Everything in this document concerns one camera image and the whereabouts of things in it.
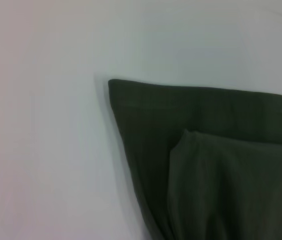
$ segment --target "dark green fabric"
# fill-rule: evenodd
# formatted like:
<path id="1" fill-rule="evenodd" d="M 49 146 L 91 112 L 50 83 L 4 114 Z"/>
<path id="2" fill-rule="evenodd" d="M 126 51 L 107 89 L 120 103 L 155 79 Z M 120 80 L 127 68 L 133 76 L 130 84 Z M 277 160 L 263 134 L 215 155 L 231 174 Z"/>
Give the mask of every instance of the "dark green fabric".
<path id="1" fill-rule="evenodd" d="M 168 206 L 178 240 L 282 240 L 282 144 L 185 131 Z"/>
<path id="2" fill-rule="evenodd" d="M 175 240 L 167 208 L 169 152 L 183 129 L 282 144 L 282 96 L 113 79 L 111 106 L 135 193 L 154 240 Z"/>

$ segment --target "white background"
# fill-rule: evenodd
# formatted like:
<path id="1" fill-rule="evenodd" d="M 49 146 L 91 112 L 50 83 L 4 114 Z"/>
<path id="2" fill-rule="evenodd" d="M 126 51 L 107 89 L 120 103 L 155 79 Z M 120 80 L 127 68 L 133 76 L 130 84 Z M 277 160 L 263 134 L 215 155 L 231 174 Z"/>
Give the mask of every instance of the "white background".
<path id="1" fill-rule="evenodd" d="M 282 94 L 282 0 L 0 0 L 0 240 L 147 240 L 106 82 Z"/>

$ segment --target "green textile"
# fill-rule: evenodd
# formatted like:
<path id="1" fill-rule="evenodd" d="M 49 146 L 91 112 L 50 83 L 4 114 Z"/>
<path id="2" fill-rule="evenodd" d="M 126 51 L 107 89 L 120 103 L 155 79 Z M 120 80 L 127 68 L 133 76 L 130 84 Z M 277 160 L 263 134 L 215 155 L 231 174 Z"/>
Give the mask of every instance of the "green textile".
<path id="1" fill-rule="evenodd" d="M 185 131 L 168 189 L 178 240 L 282 240 L 282 144 Z"/>
<path id="2" fill-rule="evenodd" d="M 183 130 L 282 144 L 282 96 L 113 79 L 111 107 L 153 240 L 176 240 L 168 213 L 170 150 Z"/>

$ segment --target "white surface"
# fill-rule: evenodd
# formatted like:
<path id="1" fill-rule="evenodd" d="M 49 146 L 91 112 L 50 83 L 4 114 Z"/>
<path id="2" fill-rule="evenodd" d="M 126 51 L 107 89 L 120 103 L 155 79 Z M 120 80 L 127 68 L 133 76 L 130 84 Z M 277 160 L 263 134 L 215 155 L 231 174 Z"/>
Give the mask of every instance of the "white surface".
<path id="1" fill-rule="evenodd" d="M 282 0 L 0 0 L 0 239 L 150 239 L 117 77 L 282 94 Z"/>

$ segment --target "folded cloth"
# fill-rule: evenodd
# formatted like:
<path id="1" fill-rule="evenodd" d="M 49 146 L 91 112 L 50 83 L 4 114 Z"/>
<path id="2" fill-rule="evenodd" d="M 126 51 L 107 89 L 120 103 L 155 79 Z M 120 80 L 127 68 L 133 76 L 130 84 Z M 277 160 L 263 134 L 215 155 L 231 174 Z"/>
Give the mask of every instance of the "folded cloth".
<path id="1" fill-rule="evenodd" d="M 282 144 L 282 96 L 113 79 L 111 107 L 153 240 L 175 240 L 167 208 L 169 153 L 183 129 Z"/>
<path id="2" fill-rule="evenodd" d="M 185 131 L 168 208 L 177 240 L 282 240 L 282 144 Z"/>

